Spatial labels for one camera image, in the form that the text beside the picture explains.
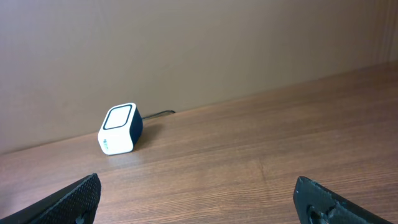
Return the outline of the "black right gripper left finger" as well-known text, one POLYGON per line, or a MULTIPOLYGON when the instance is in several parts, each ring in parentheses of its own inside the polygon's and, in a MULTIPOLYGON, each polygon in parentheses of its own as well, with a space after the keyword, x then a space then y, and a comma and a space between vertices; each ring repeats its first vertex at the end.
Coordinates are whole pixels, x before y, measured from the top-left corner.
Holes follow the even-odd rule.
POLYGON ((8 217, 10 224, 92 224, 101 198, 101 182, 96 173, 64 187, 8 217))

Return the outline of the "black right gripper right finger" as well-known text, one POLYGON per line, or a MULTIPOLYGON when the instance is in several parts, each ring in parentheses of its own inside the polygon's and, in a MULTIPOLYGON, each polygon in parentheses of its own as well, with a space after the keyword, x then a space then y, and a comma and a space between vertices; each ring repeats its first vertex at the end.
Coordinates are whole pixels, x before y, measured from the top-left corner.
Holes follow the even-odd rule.
POLYGON ((301 224, 391 224, 304 176, 297 179, 293 201, 301 224))

